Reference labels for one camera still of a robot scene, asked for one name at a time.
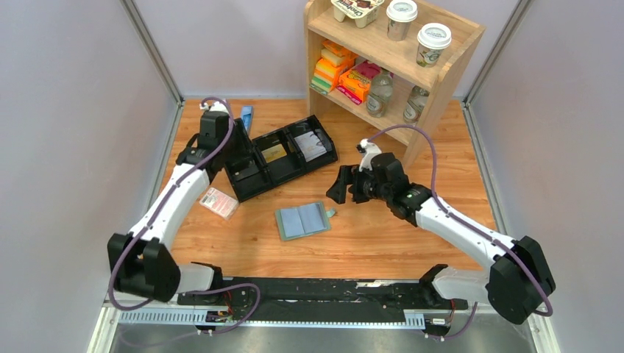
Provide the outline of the black VIP card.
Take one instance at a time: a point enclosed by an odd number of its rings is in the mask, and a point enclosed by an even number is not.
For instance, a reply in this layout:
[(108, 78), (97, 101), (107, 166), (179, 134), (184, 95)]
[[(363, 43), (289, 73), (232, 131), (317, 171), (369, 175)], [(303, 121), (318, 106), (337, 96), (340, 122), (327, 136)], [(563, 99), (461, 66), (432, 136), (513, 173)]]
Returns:
[(237, 171), (233, 173), (233, 179), (236, 182), (240, 182), (243, 179), (251, 177), (259, 172), (258, 166), (252, 161), (247, 165), (241, 166)]

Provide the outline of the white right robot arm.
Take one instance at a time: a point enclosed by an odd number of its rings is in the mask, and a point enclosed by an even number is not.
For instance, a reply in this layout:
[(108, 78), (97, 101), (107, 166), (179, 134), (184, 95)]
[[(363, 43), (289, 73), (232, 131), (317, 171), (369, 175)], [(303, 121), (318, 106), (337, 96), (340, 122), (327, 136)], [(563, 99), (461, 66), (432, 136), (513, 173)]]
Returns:
[(538, 314), (552, 314), (548, 297), (556, 289), (541, 245), (529, 236), (517, 240), (489, 229), (443, 201), (430, 188), (410, 182), (392, 153), (375, 153), (363, 165), (343, 165), (326, 192), (338, 204), (348, 196), (356, 204), (381, 200), (392, 214), (432, 232), (469, 255), (481, 271), (442, 264), (429, 271), (420, 287), (422, 302), (432, 308), (448, 299), (488, 303), (513, 324)]

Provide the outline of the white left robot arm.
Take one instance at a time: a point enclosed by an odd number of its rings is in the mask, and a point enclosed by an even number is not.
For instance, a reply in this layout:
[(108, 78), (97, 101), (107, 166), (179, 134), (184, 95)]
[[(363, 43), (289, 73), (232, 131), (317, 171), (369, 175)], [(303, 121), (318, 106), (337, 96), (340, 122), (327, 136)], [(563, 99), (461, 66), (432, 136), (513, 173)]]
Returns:
[(178, 155), (155, 203), (130, 231), (109, 239), (109, 296), (126, 293), (167, 302), (177, 294), (196, 292), (209, 305), (224, 298), (224, 283), (215, 278), (213, 266), (179, 265), (170, 249), (196, 200), (233, 156), (237, 134), (242, 132), (244, 128), (237, 126), (220, 104), (203, 112), (199, 133)]

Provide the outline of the teal leather card holder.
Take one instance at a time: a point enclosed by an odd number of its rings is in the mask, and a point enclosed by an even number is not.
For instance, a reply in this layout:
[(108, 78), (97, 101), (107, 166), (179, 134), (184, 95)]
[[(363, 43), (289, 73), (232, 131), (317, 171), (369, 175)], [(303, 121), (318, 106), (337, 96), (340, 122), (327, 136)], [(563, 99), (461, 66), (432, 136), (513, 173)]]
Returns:
[(323, 202), (276, 210), (274, 215), (282, 241), (309, 237), (331, 229), (335, 208), (326, 209)]

